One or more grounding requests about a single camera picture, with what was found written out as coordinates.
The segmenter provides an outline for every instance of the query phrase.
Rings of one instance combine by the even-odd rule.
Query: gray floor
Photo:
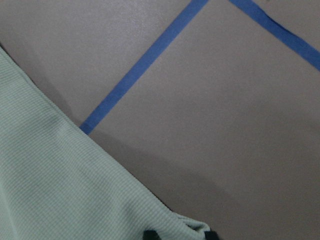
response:
[[[2,0],[0,42],[79,125],[188,2]],[[316,0],[256,2],[320,50]],[[90,137],[225,240],[318,240],[319,96],[320,72],[211,0]]]

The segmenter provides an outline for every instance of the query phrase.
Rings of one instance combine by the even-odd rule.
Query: blue painter's tape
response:
[[[229,0],[320,71],[320,52],[270,18],[252,0]]]
[[[100,123],[117,102],[127,93],[150,65],[169,46],[184,27],[194,18],[209,0],[192,0],[176,17],[160,37],[142,55],[136,64],[127,72],[105,99],[95,108],[89,117],[82,123],[80,129],[86,134]]]

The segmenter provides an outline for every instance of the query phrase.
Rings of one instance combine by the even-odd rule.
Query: cloth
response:
[[[0,239],[142,240],[146,231],[212,236],[168,209],[0,48]]]

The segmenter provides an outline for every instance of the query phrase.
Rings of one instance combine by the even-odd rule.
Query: mint green fabric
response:
[[[0,49],[0,240],[204,240],[85,135]]]

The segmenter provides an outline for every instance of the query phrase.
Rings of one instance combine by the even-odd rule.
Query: concrete floor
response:
[[[257,0],[320,50],[316,0]],[[0,42],[78,126],[189,0],[0,1]],[[320,73],[211,0],[90,135],[224,240],[320,239]]]

